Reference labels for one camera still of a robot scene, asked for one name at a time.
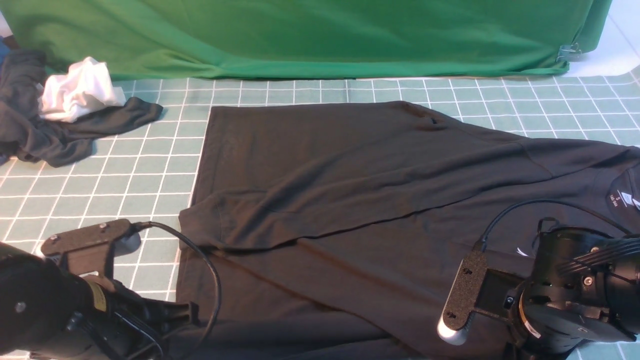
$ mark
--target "table surface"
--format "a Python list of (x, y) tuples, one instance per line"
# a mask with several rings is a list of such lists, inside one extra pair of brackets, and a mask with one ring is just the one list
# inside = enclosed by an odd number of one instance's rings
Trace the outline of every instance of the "table surface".
[[(128, 97), (166, 107), (161, 120), (96, 141), (76, 164), (10, 160), (0, 167), (0, 240), (37, 253), (48, 236), (115, 218), (179, 227), (190, 202), (211, 106), (277, 106), (404, 100), (466, 123), (534, 138), (640, 145), (640, 67), (616, 77), (360, 79), (331, 81), (137, 80)], [(144, 297), (174, 300), (177, 240), (143, 233), (116, 259), (116, 278)], [(16, 352), (1, 359), (22, 359)], [(593, 344), (571, 359), (640, 359), (640, 344)]]

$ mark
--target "white grid line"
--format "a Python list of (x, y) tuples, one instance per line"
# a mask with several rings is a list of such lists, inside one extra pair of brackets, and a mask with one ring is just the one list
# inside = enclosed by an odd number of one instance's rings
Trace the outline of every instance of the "white grid line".
[(344, 80), (344, 92), (346, 94), (346, 100), (349, 102), (349, 81), (347, 79)]
[[(17, 219), (17, 220), (38, 220), (38, 219), (46, 219), (46, 218), (66, 218), (66, 219), (92, 219), (92, 218), (115, 218), (119, 215), (114, 215), (114, 214), (100, 214), (100, 215), (86, 215), (86, 216), (82, 216), (82, 215), (71, 215), (71, 216), (51, 216), (51, 217), (47, 217), (47, 216), (35, 216), (35, 217), (0, 217), (0, 220), (13, 220), (13, 219)], [(122, 214), (122, 216), (125, 217), (136, 217), (136, 218), (151, 218), (151, 217), (176, 217), (178, 216), (177, 213), (157, 213), (157, 214)]]
[[(633, 74), (633, 72), (631, 72), (631, 76), (635, 79), (636, 76)], [(607, 84), (609, 85), (609, 88), (611, 89), (611, 91), (613, 91), (614, 94), (616, 94), (616, 96), (618, 95), (618, 92), (616, 91), (616, 89), (613, 88), (613, 86), (609, 83), (609, 80), (607, 78), (604, 78), (604, 81), (607, 82)], [(625, 111), (629, 114), (629, 117), (631, 118), (631, 121), (634, 122), (634, 124), (636, 125), (636, 127), (638, 127), (638, 123), (636, 122), (636, 120), (634, 119), (633, 116), (631, 116), (631, 112), (629, 112), (629, 109), (627, 109), (627, 106), (625, 105), (625, 103), (620, 100), (621, 98), (618, 97), (618, 101), (620, 102), (620, 104), (622, 105), (622, 108), (625, 109)]]
[[(319, 102), (298, 102), (295, 105), (313, 105), (313, 104), (319, 104)], [(454, 101), (431, 101), (431, 104), (456, 104), (456, 102)], [(242, 104), (243, 106), (262, 106), (262, 104)], [(270, 106), (290, 106), (293, 104), (275, 104), (273, 102), (269, 103)], [(602, 115), (627, 115), (627, 114), (633, 114), (633, 115), (640, 115), (640, 112), (628, 112), (628, 113), (613, 113), (613, 112), (606, 112), (606, 113), (602, 113)], [(542, 115), (542, 114), (521, 114), (523, 116), (536, 116), (536, 115)], [(549, 114), (549, 115), (567, 115), (567, 114)], [(576, 113), (576, 115), (601, 115), (601, 113)], [(487, 115), (465, 115), (465, 117), (486, 117)], [(493, 117), (507, 117), (507, 116), (513, 116), (512, 114), (501, 114), (501, 115), (492, 115)], [(165, 122), (178, 122), (178, 120), (162, 120), (163, 123)], [(207, 122), (206, 120), (182, 120), (180, 122)], [(128, 140), (139, 140), (140, 138), (126, 138)]]
[(427, 89), (427, 81), (425, 79), (422, 80), (422, 86), (424, 86), (424, 93), (427, 95), (427, 105), (431, 107), (431, 98), (429, 97), (429, 91)]
[[(269, 105), (269, 91), (267, 91), (267, 94), (264, 96), (264, 105), (268, 106)], [(213, 106), (213, 95), (211, 95), (211, 103), (209, 104), (209, 107)]]
[(617, 343), (616, 347), (618, 348), (618, 352), (620, 353), (622, 360), (627, 360), (627, 357), (625, 356), (625, 352), (622, 351), (622, 347), (620, 346), (620, 343)]
[[(149, 237), (149, 236), (147, 236), (147, 240), (174, 240), (174, 239), (175, 239), (175, 237), (174, 238), (162, 238), (162, 237)], [(36, 239), (7, 240), (5, 242), (6, 243), (30, 243), (30, 242), (33, 242), (33, 241), (39, 241), (39, 239), (38, 240), (36, 240)]]
[(451, 85), (451, 92), (453, 93), (453, 99), (454, 102), (456, 103), (456, 108), (458, 109), (458, 116), (460, 116), (460, 121), (464, 122), (465, 121), (465, 116), (462, 115), (462, 111), (460, 110), (460, 104), (458, 103), (458, 98), (456, 97), (456, 92), (453, 90), (453, 82), (451, 81), (451, 79), (449, 79), (449, 84)]
[(400, 96), (400, 100), (402, 101), (402, 87), (400, 86), (400, 80), (396, 80), (396, 82), (398, 83), (398, 96)]
[[(516, 113), (516, 117), (518, 118), (518, 122), (520, 123), (520, 127), (522, 128), (522, 133), (524, 134), (524, 136), (527, 136), (527, 128), (524, 126), (524, 123), (522, 122), (522, 117), (520, 117), (520, 113), (518, 112), (518, 108), (516, 107), (515, 103), (513, 102), (513, 99), (511, 98), (511, 94), (509, 93), (509, 89), (507, 88), (504, 79), (502, 79), (502, 85), (504, 86), (504, 92), (507, 94), (507, 97), (509, 98), (509, 102), (511, 103), (511, 105), (513, 106), (513, 111)], [(482, 90), (480, 90), (479, 88), (480, 86), (478, 85), (478, 90), (480, 91), (480, 96), (483, 97), (483, 101), (484, 101), (484, 96), (482, 95)], [(486, 108), (486, 111), (489, 112), (489, 108), (487, 107), (486, 103), (484, 104), (484, 107)]]
[[(396, 81), (402, 81), (402, 80), (423, 80), (423, 81), (427, 81), (427, 80), (434, 80), (433, 78), (413, 78), (413, 79), (397, 79)], [(509, 84), (508, 87), (510, 88), (528, 88), (530, 87), (530, 85), (526, 85), (527, 80), (529, 80), (528, 78), (523, 78), (522, 80), (522, 85), (518, 85), (518, 84)], [(355, 80), (358, 82), (366, 82), (366, 81), (372, 81), (373, 80)], [(614, 85), (619, 85), (619, 86), (624, 86), (624, 85), (633, 85), (636, 83), (636, 79), (634, 77), (634, 80), (628, 83), (616, 83)], [(582, 86), (580, 84), (559, 84), (560, 86)], [(607, 86), (607, 84), (587, 84), (587, 86)], [(404, 86), (399, 86), (402, 89), (407, 89), (407, 90), (422, 90), (422, 88), (412, 88), (412, 87), (404, 87)], [(501, 88), (502, 85), (482, 85), (481, 88)], [(537, 88), (553, 88), (556, 87), (553, 84), (544, 84), (544, 85), (535, 85), (535, 87)], [(454, 88), (456, 89), (475, 89), (475, 86), (455, 86)], [(374, 88), (372, 87), (371, 89), (363, 89), (363, 88), (356, 88), (354, 90), (397, 90), (398, 88), (396, 87), (390, 87), (390, 88)], [(442, 90), (442, 89), (451, 89), (451, 87), (443, 87), (443, 86), (433, 86), (433, 87), (429, 87), (429, 89), (432, 90)], [(144, 93), (151, 93), (151, 92), (201, 92), (201, 91), (238, 91), (240, 90), (240, 88), (206, 88), (206, 89), (162, 89), (162, 90), (137, 90), (135, 91), (135, 94), (144, 94)], [(293, 88), (252, 88), (252, 89), (246, 89), (246, 90), (255, 90), (255, 91), (265, 91), (265, 92), (285, 92), (285, 91), (296, 91), (296, 90), (320, 90), (320, 87), (317, 88), (305, 88), (305, 87), (297, 87), (294, 84)], [(324, 90), (344, 90), (344, 89), (340, 89), (340, 88), (327, 88)], [(135, 96), (135, 94), (133, 92), (125, 92), (125, 95), (131, 95), (131, 96)]]
[[(38, 176), (40, 175), (40, 173), (42, 173), (42, 170), (44, 169), (45, 165), (46, 163), (43, 161), (42, 165), (40, 166), (40, 170), (38, 171), (38, 175), (36, 175), (35, 179), (31, 183), (31, 186), (29, 187), (29, 190), (27, 191), (27, 193), (31, 193), (31, 191), (33, 190), (33, 187), (36, 185), (36, 182), (38, 181)], [(20, 212), (22, 212), (22, 209), (24, 208), (25, 203), (27, 203), (27, 199), (28, 197), (24, 197), (24, 199), (22, 200), (22, 203), (20, 204), (20, 207), (16, 212), (16, 216), (20, 215)], [(9, 234), (11, 233), (11, 230), (13, 229), (13, 226), (15, 225), (15, 222), (17, 221), (17, 219), (18, 219), (17, 217), (12, 219), (11, 224), (9, 225), (9, 228), (7, 228), (6, 233), (3, 236), (3, 241), (6, 241), (7, 237), (9, 237)]]
[(242, 103), (242, 85), (243, 85), (244, 81), (240, 80), (240, 89), (238, 91), (238, 104), (237, 107), (240, 107), (240, 104)]
[(540, 99), (538, 98), (538, 94), (533, 90), (533, 88), (531, 88), (531, 92), (534, 94), (534, 96), (536, 97), (536, 100), (538, 101), (538, 106), (540, 107), (542, 114), (544, 114), (547, 123), (549, 124), (549, 127), (551, 127), (551, 130), (553, 131), (554, 134), (554, 138), (558, 137), (558, 134), (556, 133), (556, 130), (554, 130), (553, 124), (551, 124), (551, 120), (549, 119), (549, 115), (547, 114), (547, 111), (544, 109), (544, 107), (542, 106), (542, 102), (540, 102)]
[(136, 263), (136, 264), (115, 264), (114, 266), (119, 267), (134, 267), (134, 266), (168, 266), (168, 265), (179, 265), (178, 261), (174, 261), (173, 263)]
[(136, 291), (136, 293), (139, 294), (164, 294), (164, 293), (175, 293), (175, 290), (167, 290), (167, 291), (160, 291), (160, 290), (138, 290)]
[[(582, 82), (581, 78), (578, 78), (578, 80), (580, 81), (580, 83), (584, 86), (584, 83)], [(593, 103), (593, 106), (595, 106), (595, 108), (598, 110), (598, 112), (600, 113), (600, 117), (602, 117), (602, 120), (604, 120), (604, 123), (607, 124), (607, 128), (609, 128), (609, 131), (611, 132), (611, 134), (613, 135), (613, 138), (616, 139), (616, 143), (620, 144), (620, 140), (618, 140), (618, 137), (616, 136), (616, 133), (613, 131), (613, 129), (611, 129), (611, 126), (609, 125), (609, 122), (607, 121), (607, 118), (602, 115), (602, 112), (600, 111), (600, 108), (598, 107), (598, 105), (596, 104), (596, 102), (594, 100), (591, 100), (591, 102)], [(578, 122), (578, 126), (580, 125), (580, 122), (578, 121), (578, 118), (576, 117), (575, 119)]]
[[(160, 88), (162, 88), (163, 85), (163, 80), (160, 80)], [(156, 102), (160, 101), (160, 92), (158, 92), (158, 98), (156, 99)], [(175, 130), (176, 130), (176, 134), (178, 132), (178, 129), (180, 127), (180, 124), (175, 126)], [(136, 161), (134, 161), (133, 163), (133, 171), (131, 172), (131, 174), (129, 174), (129, 179), (127, 180), (127, 186), (124, 189), (124, 193), (128, 194), (129, 193), (129, 189), (131, 188), (131, 182), (133, 181), (133, 177), (134, 174), (136, 173), (136, 169), (138, 167), (138, 162), (140, 160), (140, 156), (142, 155), (142, 149), (145, 147), (145, 142), (147, 141), (147, 135), (149, 135), (149, 130), (151, 129), (151, 126), (147, 126), (147, 130), (145, 131), (145, 137), (142, 139), (142, 144), (140, 144), (140, 150), (138, 151), (138, 155), (135, 155)], [(117, 216), (119, 217), (120, 214), (122, 213), (122, 207), (124, 206), (124, 202), (125, 202), (126, 196), (122, 197), (122, 201), (120, 202), (120, 207), (118, 208), (118, 214)]]
[[(134, 91), (134, 92), (135, 92), (135, 90), (136, 90), (136, 84), (137, 84), (137, 81), (134, 81), (134, 82), (133, 82), (133, 86), (132, 86), (132, 89), (133, 89), (133, 91)], [(109, 155), (113, 152), (113, 148), (115, 147), (115, 144), (116, 144), (116, 141), (117, 141), (117, 140), (118, 140), (118, 135), (114, 136), (114, 140), (113, 140), (113, 142), (111, 143), (111, 147), (109, 148), (109, 152), (107, 153), (107, 157), (109, 157)], [(95, 192), (97, 191), (97, 189), (98, 189), (98, 185), (100, 184), (100, 180), (102, 179), (102, 174), (104, 174), (104, 169), (107, 167), (107, 162), (108, 162), (108, 159), (104, 160), (104, 163), (102, 164), (102, 168), (101, 168), (101, 170), (100, 170), (100, 174), (98, 175), (98, 179), (96, 180), (96, 182), (95, 182), (95, 186), (93, 187), (93, 190), (92, 190), (92, 192), (91, 192), (91, 196), (89, 197), (89, 201), (87, 201), (87, 202), (86, 202), (86, 206), (85, 206), (84, 211), (83, 211), (83, 214), (82, 214), (82, 216), (81, 216), (81, 218), (80, 218), (80, 224), (81, 224), (81, 225), (86, 225), (86, 224), (84, 223), (84, 221), (88, 218), (88, 217), (87, 217), (87, 213), (89, 212), (89, 208), (91, 207), (91, 203), (92, 203), (92, 201), (93, 201), (93, 199), (94, 199)]]
[[(453, 89), (460, 89), (460, 88), (444, 88), (442, 90), (453, 90)], [(483, 87), (476, 87), (473, 89), (483, 89)], [(373, 91), (376, 92), (379, 89), (350, 89), (352, 91)], [(418, 89), (405, 89), (405, 88), (395, 88), (395, 89), (384, 89), (384, 90), (418, 90)], [(572, 97), (571, 99), (568, 100), (636, 100), (637, 97)], [(558, 101), (560, 99), (543, 99), (541, 101)], [(508, 99), (496, 99), (496, 100), (485, 100), (484, 102), (505, 102), (508, 101)], [(538, 101), (536, 99), (518, 99), (518, 101)], [(459, 103), (459, 104), (465, 104), (465, 103), (469, 103), (469, 102), (482, 102), (480, 100), (458, 100), (458, 101), (433, 101), (435, 104), (453, 104), (453, 103)], [(216, 106), (224, 106), (224, 105), (234, 105), (237, 104), (236, 102), (229, 102), (229, 103), (225, 103), (225, 104), (215, 104)], [(317, 101), (317, 102), (274, 102), (271, 103), (272, 105), (279, 105), (279, 106), (287, 106), (287, 105), (292, 105), (292, 104), (326, 104), (326, 102), (322, 102), (322, 101)], [(209, 104), (185, 104), (185, 106), (208, 106)], [(262, 102), (242, 102), (241, 105), (243, 106), (262, 106), (263, 103)], [(181, 108), (182, 105), (179, 104), (171, 104), (171, 105), (164, 105), (165, 108)]]
[(573, 119), (575, 120), (576, 124), (578, 124), (578, 128), (580, 129), (580, 131), (582, 132), (582, 135), (584, 136), (585, 139), (587, 139), (587, 134), (584, 132), (584, 130), (582, 129), (582, 124), (580, 124), (580, 121), (578, 120), (578, 116), (576, 116), (576, 114), (574, 114), (573, 109), (571, 109), (571, 106), (569, 105), (569, 102), (567, 101), (567, 99), (564, 97), (564, 93), (562, 92), (562, 89), (558, 88), (558, 92), (560, 93), (560, 95), (562, 96), (564, 103), (566, 105), (566, 107), (569, 109), (569, 111), (571, 112), (571, 115), (573, 116)]
[[(188, 87), (189, 87), (189, 79), (187, 79), (187, 88)], [(184, 104), (187, 101), (187, 94), (188, 94), (187, 92), (184, 93), (184, 99), (182, 100), (182, 109), (180, 109), (180, 115), (179, 115), (178, 119), (182, 118), (182, 112), (184, 111)], [(178, 132), (179, 131), (180, 131), (180, 123), (178, 123), (178, 125), (175, 127), (174, 137), (178, 136)], [(175, 139), (172, 140), (171, 150), (169, 151), (170, 154), (173, 153), (174, 145), (175, 145)], [(164, 171), (163, 171), (163, 174), (162, 174), (162, 178), (160, 179), (160, 185), (158, 187), (158, 191), (162, 190), (162, 185), (164, 184), (164, 179), (166, 178), (166, 172), (169, 169), (169, 160), (170, 160), (170, 158), (171, 158), (171, 155), (169, 155), (169, 159), (167, 159), (166, 163), (164, 164)], [(156, 195), (156, 199), (154, 201), (154, 206), (153, 206), (153, 208), (151, 210), (151, 214), (155, 214), (156, 213), (156, 208), (157, 208), (159, 199), (160, 199), (160, 195), (158, 194), (158, 195)], [(136, 262), (137, 266), (133, 270), (133, 275), (131, 276), (131, 285), (129, 286), (129, 288), (131, 288), (131, 289), (133, 289), (133, 285), (134, 285), (134, 283), (136, 281), (136, 275), (138, 274), (138, 269), (140, 268), (140, 263), (141, 263), (141, 260), (142, 260), (142, 254), (145, 251), (145, 245), (146, 244), (147, 244), (147, 240), (143, 238), (142, 239), (142, 244), (140, 245), (140, 253), (138, 254), (138, 260)]]
[(373, 84), (373, 80), (371, 80), (371, 92), (373, 93), (373, 102), (377, 102), (376, 100), (376, 87)]
[(636, 75), (634, 74), (634, 71), (636, 71), (636, 70), (637, 70), (637, 68), (636, 68), (636, 69), (634, 69), (634, 70), (631, 70), (631, 77), (632, 77), (632, 78), (634, 78), (634, 80), (635, 80), (634, 82), (635, 82), (636, 84), (640, 85), (640, 78), (637, 78), (637, 77), (636, 77)]
[(119, 138), (117, 140), (120, 141), (120, 142), (126, 142), (126, 141), (130, 141), (130, 140), (143, 140), (144, 141), (144, 140), (173, 140), (173, 139), (204, 139), (204, 135), (203, 136), (150, 136), (150, 137), (143, 137), (143, 138), (133, 138), (132, 137), (132, 138)]
[[(209, 107), (209, 113), (207, 114), (207, 119), (211, 118), (211, 107), (213, 106), (213, 97), (215, 96), (216, 92), (213, 92), (213, 94), (211, 95), (211, 106)], [(265, 97), (265, 106), (269, 103), (269, 92), (267, 92), (267, 96)], [(202, 150), (204, 149), (204, 142), (202, 142), (202, 147), (200, 149), (200, 154), (202, 153)], [(200, 162), (198, 161), (198, 165), (196, 165), (196, 174), (198, 173), (198, 171), (200, 170)], [(187, 201), (187, 204), (185, 204), (185, 208), (191, 205), (191, 201), (193, 200), (193, 189), (195, 189), (196, 186), (196, 181), (198, 180), (197, 176), (193, 177), (193, 182), (191, 184), (191, 192), (189, 193), (189, 200)], [(175, 276), (175, 271), (178, 269), (178, 265), (180, 265), (179, 261), (180, 261), (180, 246), (178, 246), (178, 249), (175, 251), (175, 257), (174, 257), (174, 264), (173, 264), (173, 268), (171, 269), (171, 275), (169, 276), (169, 284), (167, 285), (167, 294), (166, 297), (164, 298), (165, 301), (169, 301), (169, 296), (171, 293), (171, 287), (173, 285), (173, 277)]]
[(6, 173), (4, 173), (2, 177), (0, 177), (0, 188), (2, 188), (2, 185), (4, 184), (4, 180), (8, 177), (9, 174), (11, 174), (11, 170), (13, 170), (13, 167), (18, 162), (18, 159), (13, 158), (13, 159), (10, 159), (9, 161), (11, 162), (11, 165), (9, 165), (8, 163), (5, 163), (4, 165), (2, 165), (2, 166), (9, 166), (9, 169), (7, 169)]
[[(188, 192), (173, 192), (173, 193), (164, 193), (164, 192), (152, 192), (152, 193), (86, 193), (86, 194), (60, 194), (60, 195), (29, 195), (29, 198), (62, 198), (62, 197), (110, 197), (110, 196), (145, 196), (145, 195), (189, 195), (191, 193)], [(2, 195), (2, 199), (21, 199), (26, 195)]]
[[(39, 179), (46, 178), (56, 178), (56, 177), (96, 177), (96, 176), (129, 176), (130, 172), (114, 172), (112, 174), (58, 174), (58, 175), (3, 175), (2, 177), (6, 177), (7, 179), (21, 179), (21, 178), (32, 178), (37, 177)], [(171, 175), (193, 175), (195, 172), (170, 172)], [(153, 176), (153, 175), (162, 175), (159, 172), (141, 172), (136, 173), (137, 176)]]
[[(73, 169), (74, 169), (75, 167), (76, 167), (76, 163), (74, 163), (74, 164), (71, 166), (71, 171), (73, 171)], [(62, 192), (65, 190), (65, 187), (67, 186), (68, 180), (69, 180), (70, 178), (71, 178), (71, 177), (67, 177), (67, 178), (64, 180), (64, 182), (62, 182), (62, 186), (60, 187), (60, 193), (59, 193), (59, 194), (58, 194), (58, 196), (56, 197), (56, 200), (53, 202), (53, 205), (51, 206), (51, 210), (49, 210), (49, 216), (48, 216), (48, 217), (47, 217), (47, 219), (45, 220), (44, 225), (42, 225), (42, 229), (40, 230), (40, 234), (38, 235), (38, 239), (39, 239), (39, 240), (42, 240), (42, 241), (39, 241), (39, 242), (37, 242), (37, 243), (35, 243), (35, 244), (33, 245), (33, 249), (31, 249), (31, 253), (32, 253), (32, 254), (37, 254), (37, 255), (41, 256), (41, 255), (42, 255), (42, 253), (40, 252), (40, 244), (41, 244), (41, 242), (44, 242), (44, 238), (43, 238), (43, 236), (45, 236), (45, 235), (46, 235), (46, 236), (51, 236), (51, 235), (53, 235), (53, 234), (44, 234), (44, 231), (47, 229), (47, 226), (49, 225), (49, 220), (51, 219), (51, 216), (53, 215), (54, 211), (56, 210), (56, 206), (58, 205), (58, 202), (60, 201), (60, 198), (61, 198), (61, 196), (62, 196)]]
[(483, 103), (484, 103), (484, 109), (486, 110), (486, 114), (489, 117), (489, 122), (491, 123), (491, 128), (495, 129), (495, 124), (493, 123), (493, 117), (491, 116), (491, 112), (489, 111), (489, 106), (486, 105), (486, 101), (484, 101), (484, 95), (482, 93), (482, 90), (480, 89), (480, 83), (478, 82), (478, 80), (476, 79), (476, 85), (478, 88), (478, 92), (480, 93), (480, 98), (482, 99)]

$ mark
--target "green backdrop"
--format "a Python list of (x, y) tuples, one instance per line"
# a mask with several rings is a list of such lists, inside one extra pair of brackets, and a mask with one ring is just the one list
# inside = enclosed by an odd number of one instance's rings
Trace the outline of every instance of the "green backdrop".
[(114, 79), (558, 74), (611, 0), (0, 0), (22, 47)]

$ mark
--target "white cloth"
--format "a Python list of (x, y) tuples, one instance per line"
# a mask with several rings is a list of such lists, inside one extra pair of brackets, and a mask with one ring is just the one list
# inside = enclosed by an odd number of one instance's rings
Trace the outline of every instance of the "white cloth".
[(113, 87), (107, 64), (91, 57), (72, 64), (67, 75), (49, 76), (41, 100), (41, 117), (65, 122), (126, 101), (122, 88)]

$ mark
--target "dark gray shirt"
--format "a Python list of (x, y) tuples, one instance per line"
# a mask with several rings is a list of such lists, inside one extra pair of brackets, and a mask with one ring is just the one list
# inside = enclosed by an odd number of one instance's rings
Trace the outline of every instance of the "dark gray shirt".
[[(529, 199), (581, 204), (640, 231), (640, 211), (611, 200), (638, 199), (639, 160), (635, 147), (525, 138), (406, 102), (213, 108), (193, 205), (180, 214), (221, 271), (221, 321), (200, 354), (497, 359), (508, 340), (500, 323), (476, 317), (460, 347), (436, 333), (463, 256), (495, 215)], [(495, 228), (490, 266), (529, 275), (548, 216), (620, 235), (534, 204)], [(206, 318), (211, 291), (185, 250), (178, 300)]]

